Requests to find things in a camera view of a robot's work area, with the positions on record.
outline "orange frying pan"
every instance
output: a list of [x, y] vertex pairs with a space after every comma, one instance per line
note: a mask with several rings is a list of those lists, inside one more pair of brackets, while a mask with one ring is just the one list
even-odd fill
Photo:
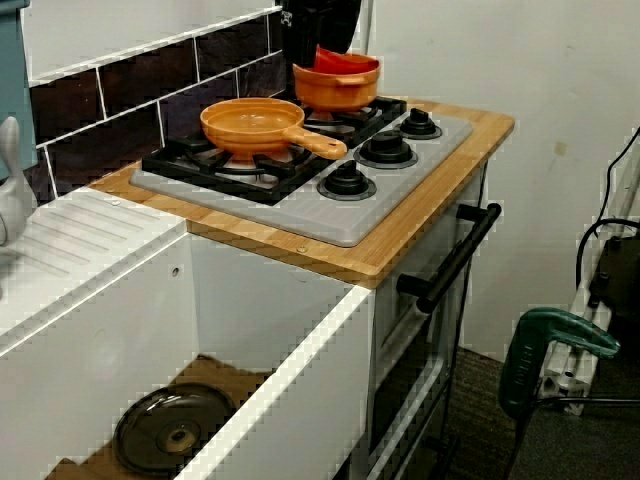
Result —
[[344, 143], [301, 128], [304, 112], [274, 98], [239, 98], [216, 103], [200, 114], [205, 136], [231, 153], [277, 152], [290, 143], [329, 160], [347, 153]]

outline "black oven handle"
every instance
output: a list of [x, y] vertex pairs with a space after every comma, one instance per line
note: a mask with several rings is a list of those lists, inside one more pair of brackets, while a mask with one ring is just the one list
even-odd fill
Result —
[[475, 223], [469, 235], [456, 244], [429, 280], [401, 274], [396, 283], [396, 290], [418, 297], [416, 306], [422, 313], [433, 313], [501, 213], [502, 207], [497, 203], [490, 204], [486, 209], [460, 205], [456, 217]]

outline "tile backsplash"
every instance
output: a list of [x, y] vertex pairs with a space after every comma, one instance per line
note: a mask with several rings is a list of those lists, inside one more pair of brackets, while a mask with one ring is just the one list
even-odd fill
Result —
[[200, 128], [216, 102], [285, 88], [279, 13], [165, 44], [31, 88], [40, 204]]

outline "wooden countertop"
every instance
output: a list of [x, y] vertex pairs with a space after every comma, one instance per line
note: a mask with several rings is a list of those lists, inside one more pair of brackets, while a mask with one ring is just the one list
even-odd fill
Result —
[[89, 186], [179, 215], [187, 219], [188, 230], [193, 234], [374, 288], [485, 164], [514, 125], [512, 117], [500, 113], [405, 100], [408, 108], [465, 118], [473, 125], [473, 133], [355, 247], [336, 247], [134, 187], [129, 184], [129, 177], [139, 162]]

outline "oven window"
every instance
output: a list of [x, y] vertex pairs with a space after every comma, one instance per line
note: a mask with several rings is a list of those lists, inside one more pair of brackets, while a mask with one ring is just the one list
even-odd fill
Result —
[[425, 321], [375, 393], [370, 452], [375, 450], [389, 430], [428, 362], [435, 358], [435, 347], [430, 343], [429, 337], [431, 323], [429, 320]]

